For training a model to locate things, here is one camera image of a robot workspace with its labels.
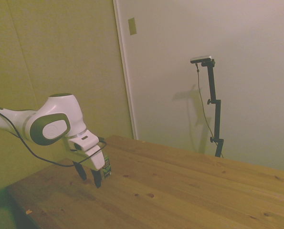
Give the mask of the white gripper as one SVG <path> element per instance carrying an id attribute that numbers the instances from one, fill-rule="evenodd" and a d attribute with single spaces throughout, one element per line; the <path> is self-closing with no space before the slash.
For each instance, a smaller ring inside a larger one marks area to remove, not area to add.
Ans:
<path id="1" fill-rule="evenodd" d="M 100 188 L 102 184 L 100 169 L 105 165 L 105 159 L 100 146 L 95 145 L 87 151 L 77 151 L 73 153 L 73 161 L 80 162 L 82 160 L 83 162 L 81 164 L 91 169 L 95 186 Z M 85 181 L 87 180 L 87 175 L 81 164 L 74 163 L 74 167 L 80 178 Z"/>

